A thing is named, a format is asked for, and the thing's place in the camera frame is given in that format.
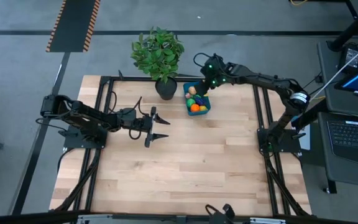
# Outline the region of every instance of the blue basket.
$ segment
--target blue basket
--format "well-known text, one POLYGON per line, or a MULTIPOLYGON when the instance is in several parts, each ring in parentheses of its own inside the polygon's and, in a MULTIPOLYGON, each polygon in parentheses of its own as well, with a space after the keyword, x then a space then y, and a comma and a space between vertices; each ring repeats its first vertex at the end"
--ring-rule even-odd
MULTIPOLYGON (((185 84, 183 85, 183 90, 185 91, 185 94, 188 93, 189 87, 195 86, 196 84, 198 84, 198 82, 185 83, 185 84)), ((211 109, 211 104, 209 103, 208 97, 207 97, 207 96, 201 96, 201 97, 202 97, 202 99, 203 99, 204 102, 205 102, 205 106, 206 106, 207 110, 206 110, 206 111, 197 111, 197 112, 191 112, 191 111, 190 111, 190 108, 187 107, 187 104, 186 104, 187 99, 186 99, 186 97, 185 97, 185 106, 186 106, 186 108, 187 108, 187 113, 188 113, 190 116, 196 116, 196 115, 206 114, 206 113, 208 113, 208 111, 211 109)))

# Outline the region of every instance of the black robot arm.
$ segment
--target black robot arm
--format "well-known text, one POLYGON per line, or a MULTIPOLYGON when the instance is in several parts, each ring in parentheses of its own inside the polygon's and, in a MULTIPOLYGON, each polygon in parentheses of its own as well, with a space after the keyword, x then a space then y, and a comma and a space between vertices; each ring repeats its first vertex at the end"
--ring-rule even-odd
POLYGON ((78 137, 86 142, 103 142, 106 131, 116 132, 123 129, 145 132, 147 137, 145 146, 149 147, 150 142, 158 138, 168 137, 165 134, 153 134, 153 122, 170 124, 163 120, 152 107, 150 114, 142 113, 142 118, 136 118, 135 108, 124 108, 113 113, 103 113, 94 108, 84 105, 81 101, 71 100, 64 95, 48 95, 44 98, 40 112, 43 118, 59 119, 73 126, 78 131, 59 131, 64 137, 78 137))
POLYGON ((216 54, 207 57, 209 59, 201 67, 201 73, 205 76, 205 80, 195 85, 197 94, 204 95, 209 89, 213 90, 225 83, 251 84, 278 93, 285 106, 285 111, 277 122, 269 126, 267 143, 278 144, 287 124, 295 116, 304 113, 309 105, 309 94, 294 79, 255 73, 246 66, 235 63, 225 64, 223 58, 216 54))

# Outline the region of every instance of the wooden tabletop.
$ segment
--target wooden tabletop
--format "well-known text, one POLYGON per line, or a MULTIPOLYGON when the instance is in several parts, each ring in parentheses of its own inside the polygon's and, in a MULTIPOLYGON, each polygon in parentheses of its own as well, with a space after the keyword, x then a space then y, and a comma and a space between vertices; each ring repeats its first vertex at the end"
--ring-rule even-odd
MULTIPOLYGON (((99 80, 100 76, 84 76, 78 100, 93 107, 99 80)), ((140 96, 143 112, 149 113, 156 106, 160 117, 171 125, 155 124, 153 132, 169 137, 145 148, 144 133, 137 141, 129 138, 128 130, 109 133, 99 163, 92 211, 206 215, 207 203, 216 208, 229 203, 236 215, 272 214, 264 160, 257 146, 258 122, 251 85, 223 85, 209 91, 211 111, 202 116, 187 114, 183 83, 178 83, 169 101, 158 96, 154 82, 114 82, 113 91, 117 94, 116 110, 133 107, 140 96)), ((260 96, 264 110, 261 91, 260 96)), ((269 97, 276 120, 284 106, 276 93, 270 91, 269 97)), ((78 182, 84 151, 75 149, 63 158, 50 208, 59 206, 78 182)), ((298 160, 291 154, 280 155, 289 191, 310 212, 298 160)), ((277 186, 276 195, 282 211, 277 186)))

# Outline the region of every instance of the desk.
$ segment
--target desk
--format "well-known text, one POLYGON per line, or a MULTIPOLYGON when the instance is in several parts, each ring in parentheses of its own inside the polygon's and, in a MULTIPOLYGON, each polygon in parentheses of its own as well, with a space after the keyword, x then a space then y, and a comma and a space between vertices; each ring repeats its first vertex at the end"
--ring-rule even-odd
MULTIPOLYGON (((84 76, 78 100, 94 105, 100 78, 84 76)), ((133 107, 139 96, 143 96, 143 112, 156 106, 160 117, 171 125, 156 124, 153 131, 169 137, 145 148, 145 135, 134 141, 128 130, 109 133, 99 163, 92 212, 205 215, 207 203, 216 208, 229 203, 236 215, 272 215, 264 161, 257 146, 251 85, 223 85, 210 91, 211 111, 193 117, 187 115, 181 82, 169 101, 158 96, 154 82, 115 81, 113 90, 116 110, 133 107)), ((278 119, 284 107, 276 93, 269 95, 273 117, 278 119)), ((300 164, 291 154, 281 155, 286 185, 310 213, 300 164)), ((63 158, 50 208, 59 206, 73 190, 83 156, 84 149, 74 149, 63 158)), ((276 188, 277 201, 281 202, 279 193, 276 188)))
MULTIPOLYGON (((339 63, 341 53, 329 50, 325 42, 320 42, 317 47, 321 72, 323 74, 323 80, 326 83, 337 72, 336 65, 339 63)), ((340 74, 333 81, 338 81, 343 77, 344 75, 340 74)), ((335 89, 334 84, 327 86, 325 94, 326 98, 308 110, 304 114, 305 117, 303 119, 295 121, 295 123, 299 123, 299 127, 311 124, 318 118, 321 120, 323 113, 337 112, 358 115, 358 96, 355 96, 349 91, 337 90, 335 89)), ((331 193, 336 193, 334 181, 358 185, 358 163, 348 161, 333 154, 329 137, 327 134, 324 134, 328 133, 325 124, 320 124, 319 133, 323 134, 320 136, 311 136, 311 138, 313 138, 315 142, 322 142, 322 144, 317 145, 322 147, 323 151, 321 154, 319 152, 313 152, 318 151, 318 149, 314 148, 310 154, 316 153, 324 158, 323 166, 326 168, 326 175, 331 193)))

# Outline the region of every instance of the concrete floor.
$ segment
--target concrete floor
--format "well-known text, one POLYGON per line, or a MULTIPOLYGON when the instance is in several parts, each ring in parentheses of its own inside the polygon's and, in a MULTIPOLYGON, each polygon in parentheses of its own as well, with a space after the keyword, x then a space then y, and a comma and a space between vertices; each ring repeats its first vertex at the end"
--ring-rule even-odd
MULTIPOLYGON (((49 30, 60 0, 0 1, 1 30, 49 30)), ((358 1, 353 1, 358 11, 358 1)), ((343 3, 308 2, 300 7, 287 0, 101 2, 96 30, 343 30, 352 17, 343 3)), ((7 215, 38 125, 42 97, 49 94, 63 54, 46 53, 48 36, 0 35, 0 215, 7 215)), ((136 36, 94 36, 89 52, 73 53, 59 94, 78 96, 83 75, 142 75, 129 58, 136 36)), ((296 78, 308 83, 320 71, 316 43, 326 37, 179 36, 186 52, 180 73, 200 75, 195 53, 217 53, 256 72, 296 78)), ((314 90, 311 84, 307 90, 314 90)), ((62 153, 63 138, 48 129, 30 186, 24 213, 48 210, 62 153)), ((337 195, 321 191, 324 169, 304 166, 311 208, 322 218, 358 221, 358 186, 338 184, 337 195)))

